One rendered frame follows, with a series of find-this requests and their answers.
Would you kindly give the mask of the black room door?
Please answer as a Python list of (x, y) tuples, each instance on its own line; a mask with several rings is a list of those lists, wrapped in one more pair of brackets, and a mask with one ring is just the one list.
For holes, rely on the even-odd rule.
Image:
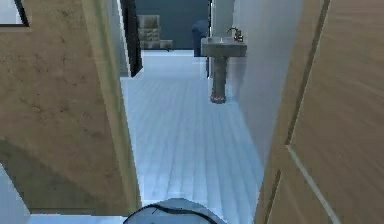
[(143, 68), (135, 0), (120, 0), (131, 77)]

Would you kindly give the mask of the white toilet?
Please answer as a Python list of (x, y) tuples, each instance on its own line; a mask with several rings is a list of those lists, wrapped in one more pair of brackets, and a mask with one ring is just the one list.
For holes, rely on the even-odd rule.
[(122, 224), (227, 224), (204, 205), (185, 198), (171, 198), (146, 205)]

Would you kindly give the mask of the bronze sink faucet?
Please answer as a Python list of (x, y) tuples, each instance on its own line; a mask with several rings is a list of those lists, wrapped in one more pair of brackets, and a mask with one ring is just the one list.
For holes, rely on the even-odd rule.
[(237, 42), (243, 42), (244, 37), (242, 35), (242, 31), (236, 27), (231, 27), (228, 29), (228, 32), (234, 32), (233, 39)]

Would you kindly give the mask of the grey pedestal sink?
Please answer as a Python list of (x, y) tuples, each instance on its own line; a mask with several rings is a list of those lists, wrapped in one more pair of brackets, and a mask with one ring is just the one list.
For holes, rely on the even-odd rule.
[(247, 45), (231, 37), (206, 37), (201, 40), (201, 54), (213, 61), (212, 92), (210, 101), (226, 102), (227, 65), (231, 57), (245, 57)]

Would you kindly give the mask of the grey stone shelf unit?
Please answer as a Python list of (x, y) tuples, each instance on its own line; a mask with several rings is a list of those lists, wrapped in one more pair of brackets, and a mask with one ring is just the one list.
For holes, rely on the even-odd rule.
[(167, 50), (173, 48), (173, 41), (161, 38), (159, 15), (139, 15), (140, 46), (144, 50)]

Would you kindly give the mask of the black framed mirror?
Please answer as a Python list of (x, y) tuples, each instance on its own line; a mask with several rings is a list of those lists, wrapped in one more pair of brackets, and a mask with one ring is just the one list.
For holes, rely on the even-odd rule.
[(0, 0), (0, 27), (29, 27), (24, 0)]

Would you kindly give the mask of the light wooden room door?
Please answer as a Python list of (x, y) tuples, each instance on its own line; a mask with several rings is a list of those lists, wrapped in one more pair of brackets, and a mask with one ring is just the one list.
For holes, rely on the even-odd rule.
[(384, 0), (304, 0), (252, 224), (384, 224)]

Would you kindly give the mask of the light brown wooden cabinet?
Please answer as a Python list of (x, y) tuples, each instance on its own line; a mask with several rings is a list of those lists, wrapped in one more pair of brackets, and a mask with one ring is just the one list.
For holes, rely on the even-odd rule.
[(115, 0), (15, 0), (0, 23), (0, 164), (32, 214), (141, 207), (112, 34)]

